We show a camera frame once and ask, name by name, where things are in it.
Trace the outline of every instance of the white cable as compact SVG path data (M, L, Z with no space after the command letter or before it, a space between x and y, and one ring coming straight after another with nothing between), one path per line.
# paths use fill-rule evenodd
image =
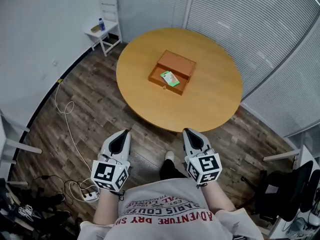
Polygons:
M81 159L83 160L83 162L84 162L85 165L88 167L88 169L89 169L89 171L90 171L90 173L91 173L91 168L90 168L90 166L87 164L86 160L84 159L84 157L82 156L82 154L81 154L80 151L78 150L77 144L76 144L76 142L75 142L75 140L74 140L74 138L73 138L73 136L72 136L72 133L71 133L71 130L70 130L70 126L69 126L69 122L68 122L68 119L67 119L67 115L71 114L71 112L74 110L74 108L75 108L75 103L74 103L73 101L70 101L70 102L65 106L63 112L62 112L62 111L59 109L59 107L58 107L58 104L57 104L57 94L58 94L58 90L59 90L60 84L61 84L61 83L59 82L59 85L58 85L58 87L57 87L57 89L56 89L56 92L55 92L54 105L55 105L55 107L57 108L57 110L58 110L61 114L64 114L65 122L66 122L66 125L67 125L67 127L68 127L68 131L69 131L69 134L70 134L70 138L71 138L71 140L72 140L72 142L73 142L73 145L74 145L76 151L78 152L79 156L81 157ZM71 110L70 110L69 112L67 112L67 107L68 107L70 104L72 104L72 108L71 108ZM84 181L82 181L82 182L80 183L80 185L79 185L77 182L71 181L71 182L69 183L69 190L70 190L70 193L71 193L72 197L73 197L75 200L78 200L78 201L84 202L84 203L93 203L93 202L97 201L97 200L100 198L100 189L99 189L95 184L93 184L93 185L91 185L91 186L88 186L87 188L83 188L83 190L87 190L87 189L89 189L89 188L91 188L91 187L96 187L96 188L97 188L98 196L97 196L97 198L94 199L94 200L90 200L90 201L80 200L80 199L76 198L76 197L74 196L74 194L72 193L72 191L71 191L71 183L74 183L74 184L76 184L76 185L78 186L79 191L80 191L80 195L82 196L83 192L82 192L82 189L81 189L81 185L82 185L85 181L87 181L87 180L91 180L91 178L86 178Z

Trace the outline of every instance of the bottle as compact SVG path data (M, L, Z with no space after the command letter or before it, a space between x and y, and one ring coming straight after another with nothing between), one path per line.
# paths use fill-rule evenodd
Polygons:
M102 20L102 18L99 19L99 27L100 27L100 30L101 30L101 31L104 31L104 30L106 29L105 23L104 23L104 21Z

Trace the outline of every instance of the power strip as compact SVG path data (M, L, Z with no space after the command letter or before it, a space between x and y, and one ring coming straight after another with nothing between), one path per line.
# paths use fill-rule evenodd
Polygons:
M91 193L87 193L87 194L83 194L82 199L83 201L92 201L97 199L97 192L91 192Z

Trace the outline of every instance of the open wooden box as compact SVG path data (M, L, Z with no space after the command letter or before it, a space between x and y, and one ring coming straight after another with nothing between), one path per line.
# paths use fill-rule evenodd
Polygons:
M182 95L195 69L196 63L194 61L165 50L150 73L148 80L176 94ZM176 86L167 84L160 76L160 74L166 71L171 71L180 83Z

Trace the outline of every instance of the gray t-shirt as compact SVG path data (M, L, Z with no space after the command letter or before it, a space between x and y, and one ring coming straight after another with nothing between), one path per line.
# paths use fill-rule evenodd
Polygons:
M78 240L232 240L240 236L263 240L244 209L208 210L191 178L174 178L126 191L112 225L81 224Z

